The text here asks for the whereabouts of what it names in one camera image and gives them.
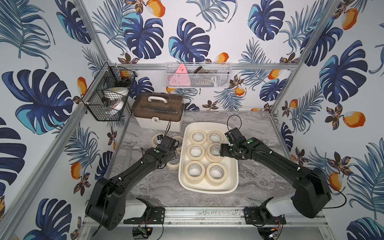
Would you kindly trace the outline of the white plastic storage tray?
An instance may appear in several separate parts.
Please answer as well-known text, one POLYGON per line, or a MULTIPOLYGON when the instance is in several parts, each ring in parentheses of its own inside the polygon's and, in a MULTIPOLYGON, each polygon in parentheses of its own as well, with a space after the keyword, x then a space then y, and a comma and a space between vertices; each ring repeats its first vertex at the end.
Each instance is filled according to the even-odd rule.
POLYGON ((197 122, 187 125, 182 144, 179 182, 187 190, 204 194, 229 194, 239 183, 238 161, 220 156, 227 144, 227 125, 197 122))

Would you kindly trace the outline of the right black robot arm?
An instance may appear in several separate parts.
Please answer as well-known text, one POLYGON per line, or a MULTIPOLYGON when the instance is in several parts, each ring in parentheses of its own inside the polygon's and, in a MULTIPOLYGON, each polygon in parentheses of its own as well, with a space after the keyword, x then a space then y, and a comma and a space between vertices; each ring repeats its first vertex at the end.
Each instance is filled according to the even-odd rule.
POLYGON ((246 139, 238 128, 229 130, 225 136, 229 143, 221 144, 220 156, 261 163, 295 189, 291 195, 272 198, 265 203, 272 216, 300 213, 313 219, 331 200, 331 190, 323 170, 300 166, 271 150, 261 140, 246 139))

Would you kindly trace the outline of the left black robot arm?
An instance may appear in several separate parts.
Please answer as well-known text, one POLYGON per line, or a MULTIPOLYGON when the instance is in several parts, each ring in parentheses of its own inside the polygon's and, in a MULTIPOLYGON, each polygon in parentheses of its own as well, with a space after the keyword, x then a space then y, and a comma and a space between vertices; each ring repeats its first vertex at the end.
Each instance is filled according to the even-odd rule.
POLYGON ((127 193, 145 176, 172 160, 179 146, 179 141, 164 136, 160 144, 145 150, 143 156, 124 172, 110 179, 100 178, 87 204, 86 216, 109 231, 116 228, 126 213, 127 193))

